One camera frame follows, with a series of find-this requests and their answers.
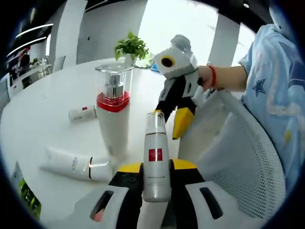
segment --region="light blue pajama shirt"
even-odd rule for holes
[[[260,28],[239,63],[248,74],[242,101],[272,140],[289,193],[305,153],[305,65],[297,47],[273,24]]]

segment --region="green leaves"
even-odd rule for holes
[[[130,53],[133,61],[138,57],[142,60],[148,54],[148,49],[145,47],[144,41],[129,31],[127,38],[119,40],[118,45],[114,48],[115,59],[118,60],[121,55]]]

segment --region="round table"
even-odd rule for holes
[[[107,156],[98,120],[72,124],[68,111],[96,103],[94,68],[114,61],[87,62],[50,74],[21,91],[3,110],[0,143],[8,174],[18,161],[26,182],[42,204],[41,222],[68,216],[77,200],[101,184],[56,175],[40,170],[39,165],[46,147]],[[164,80],[150,70],[133,70],[128,156],[124,164],[143,159],[146,115],[155,109]],[[170,156],[176,157],[179,141],[171,139],[173,118],[174,113],[166,128]]]

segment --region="red label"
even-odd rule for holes
[[[150,149],[148,151],[148,161],[163,161],[162,149]]]

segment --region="white cosmetic tube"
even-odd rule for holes
[[[112,168],[108,159],[74,155],[53,148],[46,149],[40,169],[80,180],[110,181],[112,178]]]

